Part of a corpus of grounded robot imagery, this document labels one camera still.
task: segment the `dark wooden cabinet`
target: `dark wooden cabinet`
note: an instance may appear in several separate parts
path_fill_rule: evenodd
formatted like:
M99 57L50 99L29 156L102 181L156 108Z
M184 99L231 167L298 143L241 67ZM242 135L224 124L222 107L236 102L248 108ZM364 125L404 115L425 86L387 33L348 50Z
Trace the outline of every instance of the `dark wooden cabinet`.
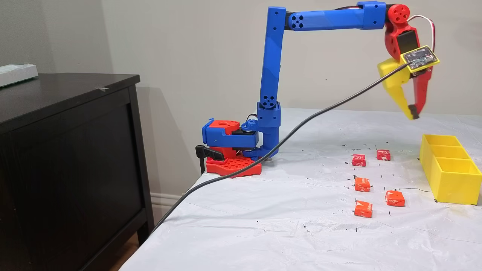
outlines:
M106 270L148 237L138 82L62 73L0 88L0 271Z

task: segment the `blue robot arm segment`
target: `blue robot arm segment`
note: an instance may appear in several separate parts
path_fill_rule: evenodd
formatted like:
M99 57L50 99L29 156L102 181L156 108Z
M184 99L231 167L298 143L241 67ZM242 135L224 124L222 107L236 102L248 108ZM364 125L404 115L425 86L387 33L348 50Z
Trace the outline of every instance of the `blue robot arm segment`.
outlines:
M382 29L387 5L383 2L358 2L361 9L295 12L288 16L293 31L358 28Z
M245 157L257 160L279 143L281 105L278 102L278 83L281 68L281 46L285 30L311 31L358 28L362 30L382 29L387 5L378 1L358 2L358 9L328 11L287 12L283 7L269 7L266 24L265 50L261 75L260 99L257 103L258 120L241 125L244 131L255 131L252 135L226 135L216 129L203 128L203 141L208 146L253 149L243 151ZM257 133L263 133L263 145L256 148Z

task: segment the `circuit board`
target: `circuit board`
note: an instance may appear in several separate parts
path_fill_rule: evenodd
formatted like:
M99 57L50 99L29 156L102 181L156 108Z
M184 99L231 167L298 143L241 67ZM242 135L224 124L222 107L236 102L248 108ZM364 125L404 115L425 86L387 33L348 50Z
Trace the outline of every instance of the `circuit board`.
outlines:
M440 60L428 46L423 46L415 50L402 54L403 62L410 63L408 69L411 73L423 70L430 66L440 63Z

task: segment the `black cable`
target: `black cable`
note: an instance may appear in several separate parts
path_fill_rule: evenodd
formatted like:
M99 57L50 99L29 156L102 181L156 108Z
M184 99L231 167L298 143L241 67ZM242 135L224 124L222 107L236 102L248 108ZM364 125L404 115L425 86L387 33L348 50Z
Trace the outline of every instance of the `black cable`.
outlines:
M251 116L255 116L256 118L258 118L258 114L254 114L254 113L253 113L253 114L249 114L249 115L246 117L246 121L248 121L249 117L251 117Z
M334 9L334 10L346 10L346 9L354 9L354 8L360 9L359 6L347 6L347 7L337 8L337 9Z
M348 102L348 101L351 101L352 99L362 95L363 93L369 91L370 89L372 89L374 86L380 84L381 82L383 82L385 79L387 79L388 77L392 76L393 74L397 73L398 71L404 69L406 66L408 66L411 62L409 63L406 63L406 64L402 64L400 67L394 69L393 71L391 71L390 73L388 73L387 75L385 75L384 77L376 80L375 82L373 82L371 85L367 86L366 88L358 91L357 93L353 94L352 96L332 105L332 106L329 106L321 111L318 111L316 113L314 113L313 115L309 116L308 118L306 118L304 121L302 121L300 124L298 124L293 130L291 130L291 132L289 132L282 140L280 140L280 142L272 149L270 150L265 156L261 157L260 159L258 159L257 161L255 161L254 163L252 163L251 165L245 167L245 168L242 168L236 172L233 172L233 173L230 173L228 175L224 175L224 176L219 176L219 177L216 177L214 179L211 179L209 181L205 181L201 184L198 184L196 185L195 187L191 188L190 190L188 190L184 195L182 195L179 200L174 203L174 205L166 212L166 214L159 220L159 222L157 223L157 225L154 227L154 229L152 230L151 234L167 219L167 217L176 209L176 207L178 207L181 202L187 197L189 196L192 192L198 190L199 188L203 187L203 186L206 186L208 184L212 184L214 182L217 182L217 181L220 181L220 180L224 180L224 179L227 179L227 178L230 178L230 177L233 177L233 176L236 176L252 167L254 167L255 165L261 163L262 161L266 160L271 154L273 154L277 149L279 149L279 147L281 145L283 145L294 133L296 133L296 131L298 131L303 125L305 125L308 121L320 116L321 114L325 113L325 112L328 112L334 108L337 108L338 106Z

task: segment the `white baseboard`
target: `white baseboard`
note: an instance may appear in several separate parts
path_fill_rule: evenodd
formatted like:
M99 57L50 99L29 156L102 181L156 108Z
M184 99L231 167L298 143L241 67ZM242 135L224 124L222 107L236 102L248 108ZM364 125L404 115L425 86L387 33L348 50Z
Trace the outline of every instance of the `white baseboard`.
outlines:
M174 203L181 196L178 195L170 195L170 194L162 194L162 193L151 193L151 201L153 205L163 205L163 206L173 206Z
M170 194L151 193L154 223L157 223L180 197L181 196Z

